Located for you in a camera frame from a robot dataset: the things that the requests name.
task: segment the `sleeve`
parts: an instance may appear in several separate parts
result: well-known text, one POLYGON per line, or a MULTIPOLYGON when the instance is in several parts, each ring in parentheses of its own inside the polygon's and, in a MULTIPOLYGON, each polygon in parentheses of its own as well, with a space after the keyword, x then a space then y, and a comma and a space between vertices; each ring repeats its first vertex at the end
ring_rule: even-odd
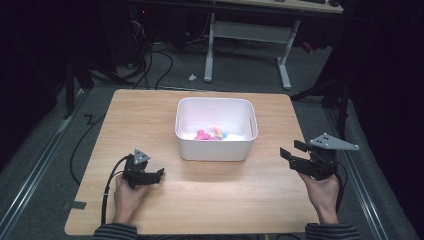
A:
POLYGON ((96 229, 93 240, 136 240, 137 228, 131 225, 111 223, 104 224, 96 229))
POLYGON ((350 224, 316 224, 309 223, 305 227, 307 240, 358 240, 359 231, 350 224))

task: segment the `white plastic bin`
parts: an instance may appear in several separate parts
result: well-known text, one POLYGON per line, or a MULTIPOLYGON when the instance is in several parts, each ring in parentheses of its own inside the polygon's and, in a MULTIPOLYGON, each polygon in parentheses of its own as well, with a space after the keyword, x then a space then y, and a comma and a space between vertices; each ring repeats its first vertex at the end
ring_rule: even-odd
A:
POLYGON ((178 104, 175 133, 185 160, 242 161, 258 136, 258 127, 253 106, 245 99, 192 97, 178 104), (199 130, 215 136, 214 127, 225 137, 195 139, 199 130))

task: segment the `desk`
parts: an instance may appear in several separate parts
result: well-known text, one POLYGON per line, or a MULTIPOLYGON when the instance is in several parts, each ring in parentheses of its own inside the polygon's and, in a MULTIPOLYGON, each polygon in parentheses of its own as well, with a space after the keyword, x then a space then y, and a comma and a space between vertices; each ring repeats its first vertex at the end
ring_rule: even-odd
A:
MULTIPOLYGON (((279 155, 283 147, 308 157, 294 148, 295 139, 303 137, 287 95, 118 90, 75 198, 87 205, 71 210, 65 231, 93 234, 100 225, 110 172, 119 159, 139 148, 151 156, 146 171, 165 168, 162 181, 152 186, 135 215, 139 234, 303 232, 306 223, 318 219, 303 181, 279 155), (243 98, 253 104, 259 135, 245 161, 180 158, 175 116, 185 97, 243 98)), ((106 222, 114 215, 112 183, 106 222)))
MULTIPOLYGON (((253 5, 271 8, 292 9, 297 11, 316 11, 322 13, 342 13, 341 6, 332 7, 328 2, 325 4, 310 3, 299 0, 286 0, 277 2, 275 0, 216 0, 214 4, 219 3, 236 3, 244 5, 253 5)), ((206 56, 205 75, 206 82, 212 81, 213 71, 213 43, 215 37, 235 38, 243 40, 253 40, 262 42, 273 42, 285 44, 284 51, 281 56, 277 57, 277 65, 280 71, 281 81, 286 90, 291 89, 289 76, 286 69, 286 61, 289 56, 290 49, 296 37, 300 20, 296 19, 292 27, 271 27, 264 25, 235 23, 226 21, 215 21, 215 14, 212 13, 209 27, 209 50, 206 56)))

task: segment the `hand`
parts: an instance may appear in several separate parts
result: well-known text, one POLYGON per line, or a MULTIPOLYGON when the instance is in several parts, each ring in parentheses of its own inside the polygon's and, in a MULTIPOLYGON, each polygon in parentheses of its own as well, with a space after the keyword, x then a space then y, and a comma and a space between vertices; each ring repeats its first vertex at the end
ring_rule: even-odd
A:
POLYGON ((128 186, 128 182, 123 179, 122 174, 116 176, 114 194, 116 213, 113 222, 130 224, 134 212, 140 206, 148 189, 148 185, 141 186, 139 189, 132 189, 128 186))
POLYGON ((320 181, 299 173, 308 190, 309 200, 317 211, 320 224, 337 224, 336 203, 339 181, 335 175, 320 181))

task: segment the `black tape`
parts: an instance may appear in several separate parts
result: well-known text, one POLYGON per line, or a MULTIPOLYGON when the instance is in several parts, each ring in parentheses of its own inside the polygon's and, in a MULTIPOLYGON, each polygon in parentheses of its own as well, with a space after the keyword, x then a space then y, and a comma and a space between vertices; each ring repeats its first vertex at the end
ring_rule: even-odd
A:
POLYGON ((65 204, 63 204, 63 209, 81 209, 83 210, 85 208, 85 206, 87 205, 86 202, 78 202, 78 201, 66 201, 65 204))

